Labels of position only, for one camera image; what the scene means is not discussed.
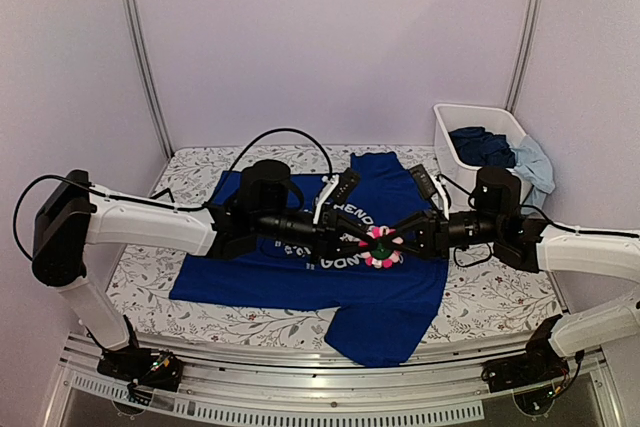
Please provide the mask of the pink flower brooch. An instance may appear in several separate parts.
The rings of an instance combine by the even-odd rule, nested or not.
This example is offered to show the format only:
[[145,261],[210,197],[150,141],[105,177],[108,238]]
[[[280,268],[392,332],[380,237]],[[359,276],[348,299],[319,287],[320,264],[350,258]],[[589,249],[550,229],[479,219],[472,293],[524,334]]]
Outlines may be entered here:
[[[388,226],[375,226],[369,229],[368,235],[373,239],[379,239],[395,230]],[[402,254],[398,249],[391,249],[378,242],[374,250],[362,253],[365,264],[375,269],[390,269],[402,260]]]

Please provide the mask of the blue printed t-shirt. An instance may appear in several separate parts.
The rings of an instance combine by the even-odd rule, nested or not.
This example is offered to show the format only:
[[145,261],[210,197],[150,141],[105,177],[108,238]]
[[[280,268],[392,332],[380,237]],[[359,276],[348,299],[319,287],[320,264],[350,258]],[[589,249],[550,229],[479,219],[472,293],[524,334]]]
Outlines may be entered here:
[[[395,152],[351,154],[361,180],[336,206],[367,227],[391,227],[429,210]],[[448,261],[396,254],[374,267],[370,254],[308,265],[295,246],[260,239],[257,251],[234,260],[187,255],[170,291],[172,300],[230,307],[315,311],[337,308],[325,342],[365,367],[406,362],[437,316]]]

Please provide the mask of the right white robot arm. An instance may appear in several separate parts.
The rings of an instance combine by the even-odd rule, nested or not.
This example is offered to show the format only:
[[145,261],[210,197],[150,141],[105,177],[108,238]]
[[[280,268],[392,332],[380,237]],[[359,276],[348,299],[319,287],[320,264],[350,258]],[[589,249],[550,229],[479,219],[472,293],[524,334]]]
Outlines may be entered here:
[[[569,227],[539,209],[524,214],[521,181],[504,168],[485,166],[476,173],[470,208],[444,214],[418,212],[384,234],[382,246],[431,260],[448,258],[456,248],[489,243],[500,262],[515,270],[578,272],[639,281],[639,234]],[[577,378],[569,368],[604,343],[639,332],[639,291],[574,314],[545,319],[523,353],[484,363],[482,379],[499,392],[562,377],[548,393],[559,397]]]

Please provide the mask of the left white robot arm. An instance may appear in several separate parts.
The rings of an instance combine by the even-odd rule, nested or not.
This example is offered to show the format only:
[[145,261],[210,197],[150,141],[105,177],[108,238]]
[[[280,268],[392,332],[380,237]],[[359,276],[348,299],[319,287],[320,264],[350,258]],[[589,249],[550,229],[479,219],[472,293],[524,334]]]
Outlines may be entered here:
[[178,390],[183,364],[168,350],[139,345],[131,322],[119,314],[88,276],[88,244],[134,244],[173,249],[195,257],[231,260],[251,253],[260,238],[306,247],[313,261],[349,257],[373,248],[366,228],[335,211],[359,180],[351,169],[331,176],[313,211],[288,206],[302,194],[290,168],[262,160],[245,168],[234,195],[222,204],[162,203],[92,185],[74,170],[36,214],[31,268],[42,284],[70,304],[101,350],[100,374],[126,382],[137,396],[149,389]]

